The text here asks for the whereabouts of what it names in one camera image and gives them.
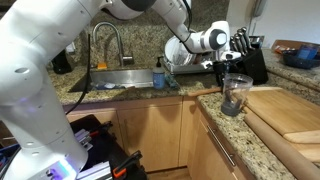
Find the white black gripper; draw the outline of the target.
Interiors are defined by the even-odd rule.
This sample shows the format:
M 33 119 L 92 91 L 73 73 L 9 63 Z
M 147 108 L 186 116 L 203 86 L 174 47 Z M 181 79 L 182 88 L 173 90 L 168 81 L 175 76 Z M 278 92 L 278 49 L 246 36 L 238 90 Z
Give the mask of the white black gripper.
M 209 69 L 213 66 L 213 70 L 216 76 L 216 82 L 219 86 L 223 84 L 223 88 L 225 85 L 225 79 L 227 74 L 230 71 L 230 63 L 226 61 L 236 60 L 241 57 L 240 52 L 236 51 L 216 51 L 215 55 L 210 55 L 208 58 L 203 58 L 201 60 L 201 66 L 204 69 Z M 225 62 L 224 63 L 224 77 L 223 77 L 223 64 L 218 62 Z

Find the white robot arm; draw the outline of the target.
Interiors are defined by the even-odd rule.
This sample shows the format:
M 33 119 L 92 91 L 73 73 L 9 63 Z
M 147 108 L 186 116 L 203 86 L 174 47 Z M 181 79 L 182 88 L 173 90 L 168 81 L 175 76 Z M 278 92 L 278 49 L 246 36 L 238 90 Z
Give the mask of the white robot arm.
M 75 180 L 88 160 L 48 74 L 48 64 L 103 10 L 129 20 L 153 9 L 193 53 L 229 49 L 226 21 L 185 25 L 182 0 L 16 0 L 0 20 L 1 120 L 20 145 L 1 180 Z

